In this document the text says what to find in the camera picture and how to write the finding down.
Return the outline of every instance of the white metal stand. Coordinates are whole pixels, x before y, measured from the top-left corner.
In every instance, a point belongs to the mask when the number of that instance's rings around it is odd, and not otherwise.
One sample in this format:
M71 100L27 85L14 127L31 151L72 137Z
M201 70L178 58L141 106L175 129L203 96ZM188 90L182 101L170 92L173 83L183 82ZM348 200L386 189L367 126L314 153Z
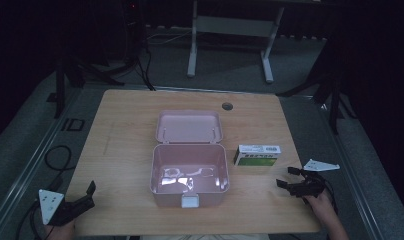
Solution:
M261 51L261 60L264 68L265 80L268 83L273 82L273 74L268 57L270 56L277 30L279 29L284 8L279 8L275 21L243 20L235 18L198 16L197 2L198 0L193 0L192 46L190 49L187 76L194 77L196 72L196 57L198 51L196 43L197 32L211 32L268 37L269 40L267 47L264 51Z

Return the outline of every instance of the green box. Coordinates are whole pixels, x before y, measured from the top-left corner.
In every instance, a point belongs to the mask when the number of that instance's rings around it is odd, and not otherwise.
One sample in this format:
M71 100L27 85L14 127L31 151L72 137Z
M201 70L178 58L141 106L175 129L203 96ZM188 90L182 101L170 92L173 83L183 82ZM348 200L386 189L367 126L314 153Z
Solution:
M239 145L234 156L234 164L239 166L273 166L280 153L280 147L274 145Z

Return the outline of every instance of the person's hand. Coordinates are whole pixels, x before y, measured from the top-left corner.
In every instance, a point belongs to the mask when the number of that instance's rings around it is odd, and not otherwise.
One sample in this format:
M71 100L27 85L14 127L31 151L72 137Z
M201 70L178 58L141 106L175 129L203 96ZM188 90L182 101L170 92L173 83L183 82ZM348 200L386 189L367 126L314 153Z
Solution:
M326 226L331 240L349 239L326 191L323 191L318 197L304 196L304 198L311 205L315 216Z
M72 240L74 238L75 219L64 226L54 227L44 225L46 238L48 240Z

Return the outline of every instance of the gray carpet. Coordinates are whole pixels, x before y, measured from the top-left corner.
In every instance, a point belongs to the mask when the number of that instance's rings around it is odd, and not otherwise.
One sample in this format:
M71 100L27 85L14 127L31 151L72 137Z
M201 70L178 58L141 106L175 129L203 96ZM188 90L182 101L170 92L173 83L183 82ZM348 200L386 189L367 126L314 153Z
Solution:
M182 34L186 31L180 29L172 32ZM262 40L224 38L219 44L217 38L207 35L200 37L196 76L192 79L186 77L190 48L187 36L168 43L163 42L171 39L171 36L150 38L152 59L149 77L152 84L158 90L174 87L274 94L302 83L324 44L315 40L297 42L278 39L270 57L275 82L267 84L258 51L263 47ZM148 55L143 52L141 59L146 66ZM121 88L145 89L137 72L130 71L115 78L127 83ZM47 150L53 146L67 145L72 150L71 165L77 162L102 94L104 90L113 88L92 80L91 76L87 80L81 90L67 89L71 107L66 109L61 119L54 120L55 106L45 102L48 94L54 91L54 76L49 76L36 88L0 136L0 210L3 210L0 211L0 219L4 220L0 222L0 239L14 238L19 220L35 199L37 190L46 187L57 174L43 163ZM328 111L305 97L312 95L315 87L298 96L281 98L302 164L312 158L342 166L341 170L326 172L323 176L334 186L339 215L351 239L404 239L404 209L362 126L357 120L346 116L339 119L339 135L334 136L326 123ZM85 120L84 129L80 132L62 131L61 126L66 118ZM53 134L48 136L51 130L54 130ZM62 149L57 149L49 154L49 158L54 164L62 165L67 155ZM27 179L21 178L24 176L21 173L29 166L30 159L36 164L35 174L28 178L29 182L23 191L11 188L18 183L18 179ZM72 172L64 175L61 191L66 191L71 176ZM12 206L6 206L6 200L14 199L12 193L19 194L20 198L12 201ZM306 240L325 239L325 231L297 236ZM270 237L295 239L286 234ZM32 239L28 221L23 225L20 239Z

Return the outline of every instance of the container lid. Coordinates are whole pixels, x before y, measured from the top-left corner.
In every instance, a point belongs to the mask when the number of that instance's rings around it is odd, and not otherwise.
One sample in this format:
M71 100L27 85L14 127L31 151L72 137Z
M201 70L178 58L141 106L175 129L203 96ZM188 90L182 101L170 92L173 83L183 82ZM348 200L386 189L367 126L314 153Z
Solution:
M156 139L168 143L219 143L223 139L215 111L164 110L159 114Z

